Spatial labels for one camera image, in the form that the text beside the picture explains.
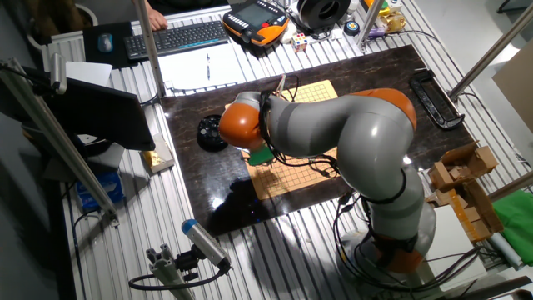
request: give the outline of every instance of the tape roll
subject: tape roll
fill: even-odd
[[[299,0],[300,20],[311,30],[332,26],[350,6],[350,0]]]

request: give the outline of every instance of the wooden block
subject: wooden block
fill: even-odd
[[[459,169],[457,167],[452,168],[449,172],[451,179],[457,180],[460,177]]]
[[[459,174],[462,178],[469,177],[472,174],[472,171],[468,167],[463,167],[459,170]]]
[[[468,206],[468,202],[466,202],[461,195],[457,195],[457,199],[459,199],[459,203],[461,203],[462,208],[466,208]]]
[[[436,190],[435,192],[436,192],[437,202],[439,203],[440,206],[450,204],[450,201],[451,201],[450,191],[443,193],[439,190]]]
[[[475,207],[465,208],[465,215],[468,218],[468,221],[470,222],[474,222],[481,219],[480,214],[477,212]]]
[[[491,232],[489,231],[489,228],[487,228],[486,225],[483,223],[483,220],[477,220],[475,222],[472,222],[472,226],[474,226],[477,235],[480,236],[480,240],[484,240],[491,236]]]

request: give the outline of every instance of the green cloth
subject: green cloth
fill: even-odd
[[[525,264],[533,266],[533,195],[519,190],[492,205],[503,223],[507,242]]]

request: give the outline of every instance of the black keyboard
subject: black keyboard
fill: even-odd
[[[204,22],[183,27],[161,30],[153,33],[157,55],[182,53],[198,48],[227,43],[229,37],[222,22]],[[142,35],[125,37],[127,58],[138,60],[148,58]]]

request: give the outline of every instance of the black cable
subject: black cable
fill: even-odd
[[[74,184],[76,184],[76,182],[77,179],[75,179],[71,184],[67,186],[67,190],[61,195],[60,199],[63,199],[65,198],[65,196],[67,196],[68,192],[70,192],[70,189],[74,186]]]
[[[463,292],[461,293],[461,295],[459,295],[459,298],[462,298],[463,296],[465,296],[466,292],[468,292],[468,290],[470,290],[470,289],[472,288],[472,286],[474,285],[474,283],[476,283],[476,281],[477,281],[477,279],[474,280],[474,281],[473,281],[473,282],[472,282],[472,283],[466,288],[466,290],[463,291]]]
[[[436,41],[442,46],[441,41],[439,41],[438,38],[436,38],[435,36],[430,35],[430,34],[427,33],[427,32],[423,32],[423,31],[421,31],[421,30],[402,30],[402,31],[399,31],[399,32],[388,33],[388,34],[386,34],[386,35],[383,36],[383,37],[386,38],[386,37],[388,37],[388,36],[390,36],[390,35],[400,35],[400,34],[403,34],[403,33],[416,33],[416,34],[421,34],[421,35],[426,36],[426,37],[428,37],[428,38],[433,38],[434,40],[436,40]]]
[[[141,108],[144,108],[145,106],[148,106],[150,104],[153,104],[156,102],[156,100],[159,100],[159,97],[158,95],[156,94],[154,97],[152,97],[152,99],[150,100],[146,100],[145,102],[141,102]]]
[[[175,290],[175,289],[199,287],[201,285],[208,284],[208,283],[211,283],[217,280],[220,276],[224,274],[225,272],[220,270],[213,277],[201,280],[199,282],[173,284],[173,285],[166,285],[166,286],[145,286],[145,285],[135,284],[135,282],[138,282],[144,279],[155,278],[153,274],[150,274],[150,275],[142,275],[139,277],[135,277],[132,280],[130,280],[127,284],[130,286],[130,288],[134,288],[134,289],[141,290],[141,291],[169,291],[169,290]]]
[[[53,87],[51,87],[49,83],[41,82],[40,80],[32,78],[32,77],[28,76],[27,74],[24,74],[23,72],[19,72],[19,71],[15,70],[15,69],[12,69],[12,68],[6,66],[5,64],[1,64],[0,63],[0,69],[6,70],[6,71],[11,72],[13,74],[17,74],[18,76],[20,76],[22,78],[26,78],[27,80],[31,81],[32,83],[36,83],[36,84],[46,88],[47,90],[50,90],[51,92],[56,92],[56,90]]]
[[[298,87],[300,84],[300,79],[296,77],[296,87]],[[336,159],[332,156],[321,154],[316,155],[315,157],[308,157],[308,158],[297,158],[294,157],[293,159],[308,159],[307,162],[303,163],[290,163],[287,161],[285,155],[281,152],[279,152],[274,145],[271,142],[270,134],[268,132],[268,126],[267,126],[267,120],[268,120],[268,114],[270,113],[270,96],[272,94],[271,90],[262,91],[259,101],[259,133],[261,134],[263,140],[265,141],[265,144],[269,147],[269,149],[272,152],[272,155],[274,156],[273,161],[278,161],[279,163],[282,163],[288,167],[304,167],[304,166],[311,166],[316,165],[318,163],[326,163],[329,164],[333,170],[339,174],[339,169],[336,164]]]
[[[339,256],[342,257],[342,255],[341,255],[341,250],[342,250],[343,254],[344,254],[344,257],[346,257],[346,250],[344,249],[343,244],[340,243],[340,242],[337,242],[337,241],[340,241],[340,233],[339,233],[339,230],[338,230],[338,218],[345,211],[344,208],[341,211],[340,210],[340,206],[341,206],[341,204],[337,208],[336,219],[333,222],[333,225],[334,225],[333,226],[334,227],[333,228],[334,229],[333,233],[334,233],[334,237],[335,237],[335,240],[336,240],[336,244],[340,245],[340,248],[337,246],[337,253],[339,254]],[[479,249],[481,249],[481,247],[475,247],[475,248],[471,249],[469,252],[463,253],[461,258],[459,258],[456,262],[454,262],[451,266],[449,266],[445,271],[443,271],[439,275],[435,276],[429,282],[426,282],[425,284],[422,284],[422,285],[420,285],[418,287],[398,287],[397,285],[396,286],[392,286],[390,284],[385,284],[385,283],[380,282],[379,279],[374,278],[372,275],[366,273],[365,270],[361,270],[361,268],[355,267],[350,259],[347,259],[347,260],[352,265],[352,267],[354,268],[355,272],[354,272],[354,270],[351,269],[351,267],[348,267],[348,265],[346,264],[346,262],[344,260],[342,260],[342,262],[345,265],[346,269],[350,273],[352,273],[357,279],[360,279],[364,283],[368,283],[368,284],[370,284],[372,286],[375,286],[375,287],[378,287],[378,288],[383,288],[383,289],[386,289],[386,290],[397,291],[397,292],[406,292],[406,293],[412,294],[412,293],[424,292],[424,291],[430,290],[432,288],[436,288],[439,285],[441,285],[442,283],[445,283],[445,282],[451,280],[455,275],[457,275],[458,273],[462,272],[465,268],[468,268],[470,266],[470,264],[474,262],[474,260],[479,255]],[[361,266],[358,263],[358,261],[357,261],[357,255],[354,255],[354,258],[356,259],[356,264]],[[460,263],[462,263],[463,261],[465,261],[468,258],[470,258],[470,260],[468,260],[463,266],[457,268]]]
[[[100,208],[96,208],[96,209],[93,209],[91,211],[88,211],[88,212],[85,212],[83,215],[81,215],[78,219],[76,219],[76,222],[74,222],[74,225],[72,225],[72,230],[74,228],[76,228],[76,225],[82,221],[82,219],[84,219],[85,217],[95,217],[95,218],[99,218],[98,216],[88,216],[89,213],[94,213],[94,212],[98,212],[100,211]]]

